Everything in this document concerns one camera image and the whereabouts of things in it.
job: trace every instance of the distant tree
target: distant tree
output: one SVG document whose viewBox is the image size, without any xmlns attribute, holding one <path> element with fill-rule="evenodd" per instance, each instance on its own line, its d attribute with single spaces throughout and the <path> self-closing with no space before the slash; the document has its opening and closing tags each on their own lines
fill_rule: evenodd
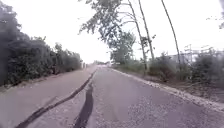
<svg viewBox="0 0 224 128">
<path fill-rule="evenodd" d="M 111 59 L 120 64 L 126 64 L 131 59 L 135 43 L 135 37 L 131 33 L 123 32 L 118 40 L 114 40 L 111 44 Z"/>
<path fill-rule="evenodd" d="M 139 27 L 139 21 L 131 1 L 87 0 L 86 3 L 90 4 L 91 8 L 94 9 L 96 13 L 90 20 L 82 25 L 81 31 L 87 30 L 87 32 L 92 31 L 92 33 L 95 33 L 95 30 L 97 30 L 100 33 L 101 39 L 103 41 L 110 42 L 110 40 L 114 40 L 113 38 L 117 38 L 117 36 L 119 36 L 119 33 L 122 32 L 122 27 L 124 25 L 127 23 L 134 23 L 137 28 L 140 44 L 142 47 L 145 69 L 147 69 L 146 55 L 143 48 L 143 43 L 141 42 L 142 35 Z M 126 9 L 127 11 L 125 10 L 123 12 L 122 8 L 124 9 L 125 6 L 130 10 Z"/>
</svg>

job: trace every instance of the paved path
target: paved path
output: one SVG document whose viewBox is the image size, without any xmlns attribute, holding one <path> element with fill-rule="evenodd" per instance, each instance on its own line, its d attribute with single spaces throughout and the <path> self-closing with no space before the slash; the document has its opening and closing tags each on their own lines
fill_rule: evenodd
<svg viewBox="0 0 224 128">
<path fill-rule="evenodd" d="M 46 96 L 54 99 L 56 95 L 59 96 L 58 99 L 63 99 L 74 92 L 74 88 L 80 87 L 92 72 L 93 70 L 88 73 L 79 71 L 47 80 L 33 86 L 35 90 L 15 89 L 6 92 L 0 96 L 0 123 L 9 128 L 16 126 L 36 111 L 37 106 L 43 105 L 42 101 L 46 100 Z M 222 126 L 224 115 L 221 113 L 185 101 L 111 69 L 99 68 L 78 95 L 44 113 L 28 127 L 224 128 Z"/>
</svg>

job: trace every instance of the road edge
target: road edge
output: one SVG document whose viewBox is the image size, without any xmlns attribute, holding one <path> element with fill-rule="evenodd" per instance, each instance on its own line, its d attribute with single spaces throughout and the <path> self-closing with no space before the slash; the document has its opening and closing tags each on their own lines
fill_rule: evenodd
<svg viewBox="0 0 224 128">
<path fill-rule="evenodd" d="M 141 79 L 139 77 L 136 77 L 136 76 L 118 71 L 116 69 L 112 69 L 112 70 L 117 72 L 117 73 L 120 73 L 120 74 L 122 74 L 126 77 L 132 78 L 132 79 L 137 80 L 139 82 L 142 82 L 144 84 L 147 84 L 147 85 L 150 85 L 152 87 L 158 88 L 161 91 L 165 91 L 165 92 L 170 93 L 172 95 L 178 96 L 178 97 L 180 97 L 184 100 L 193 102 L 196 105 L 200 105 L 200 106 L 203 106 L 205 108 L 209 108 L 211 110 L 214 110 L 214 111 L 217 111 L 217 112 L 220 112 L 220 113 L 224 114 L 224 103 L 214 102 L 214 101 L 202 98 L 202 97 L 197 97 L 197 96 L 191 95 L 187 92 L 183 92 L 183 91 L 180 91 L 176 88 L 168 87 L 168 86 L 160 84 L 160 83 L 146 81 L 146 80 Z"/>
</svg>

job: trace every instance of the shrub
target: shrub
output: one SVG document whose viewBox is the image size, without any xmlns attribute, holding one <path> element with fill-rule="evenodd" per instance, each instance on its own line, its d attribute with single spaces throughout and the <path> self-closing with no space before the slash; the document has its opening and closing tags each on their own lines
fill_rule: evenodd
<svg viewBox="0 0 224 128">
<path fill-rule="evenodd" d="M 162 54 L 161 57 L 156 58 L 149 66 L 149 75 L 158 76 L 163 82 L 167 82 L 176 74 L 176 63 L 168 56 Z"/>
<path fill-rule="evenodd" d="M 116 68 L 131 72 L 144 72 L 144 65 L 138 60 L 129 60 L 126 64 L 116 65 Z"/>
<path fill-rule="evenodd" d="M 221 61 L 212 54 L 201 54 L 192 65 L 192 82 L 214 84 L 223 78 Z"/>
</svg>

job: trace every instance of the tree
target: tree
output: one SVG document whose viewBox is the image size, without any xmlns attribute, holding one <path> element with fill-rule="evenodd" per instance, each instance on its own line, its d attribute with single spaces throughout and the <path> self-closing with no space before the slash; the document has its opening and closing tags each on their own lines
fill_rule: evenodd
<svg viewBox="0 0 224 128">
<path fill-rule="evenodd" d="M 80 32 L 87 30 L 87 32 L 92 31 L 92 33 L 95 33 L 95 30 L 98 30 L 101 39 L 108 43 L 111 42 L 110 40 L 114 40 L 113 38 L 118 38 L 124 25 L 127 23 L 134 23 L 141 42 L 142 35 L 138 19 L 136 18 L 136 13 L 130 0 L 127 0 L 126 3 L 123 0 L 87 0 L 86 3 L 90 4 L 91 8 L 94 9 L 96 13 L 90 20 L 82 25 Z M 123 6 L 129 7 L 131 12 L 122 12 L 121 8 Z M 143 43 L 141 42 L 140 44 L 142 50 L 144 50 Z M 142 54 L 145 69 L 147 69 L 145 51 L 142 51 Z"/>
<path fill-rule="evenodd" d="M 163 2 L 163 0 L 161 0 L 162 4 L 163 4 L 163 8 L 166 12 L 166 15 L 167 15 L 167 18 L 170 22 L 170 26 L 171 26 L 171 29 L 172 29 L 172 32 L 173 32 L 173 36 L 174 36 L 174 40 L 175 40 L 175 44 L 176 44 L 176 49 L 177 49 L 177 56 L 178 56 L 178 62 L 179 62 L 179 67 L 180 67 L 180 70 L 181 70 L 181 62 L 180 62 L 180 51 L 179 51 L 179 47 L 178 47 L 178 43 L 177 43 L 177 37 L 176 37 L 176 34 L 175 34 L 175 31 L 174 31 L 174 27 L 173 27 L 173 24 L 171 22 L 171 19 L 170 19 L 170 16 L 169 16 L 169 13 L 166 9 L 166 6 L 165 6 L 165 3 Z"/>
<path fill-rule="evenodd" d="M 0 1 L 0 85 L 17 85 L 24 80 L 48 76 L 80 67 L 80 56 L 57 45 L 50 48 L 45 38 L 20 31 L 16 12 Z"/>
<path fill-rule="evenodd" d="M 147 26 L 146 19 L 145 19 L 145 14 L 144 14 L 144 11 L 142 9 L 141 1 L 138 0 L 138 3 L 139 3 L 140 11 L 141 11 L 141 14 L 142 14 L 143 22 L 145 24 L 145 30 L 146 30 L 146 34 L 147 34 L 147 40 L 148 40 L 148 43 L 149 43 L 151 57 L 152 57 L 152 60 L 154 60 L 155 57 L 154 57 L 153 48 L 152 48 L 152 40 L 151 40 L 150 35 L 149 35 L 149 30 L 148 30 L 148 26 Z"/>
<path fill-rule="evenodd" d="M 135 43 L 135 37 L 131 33 L 123 32 L 119 35 L 118 40 L 114 40 L 111 59 L 119 64 L 127 64 L 132 57 L 132 46 Z"/>
</svg>

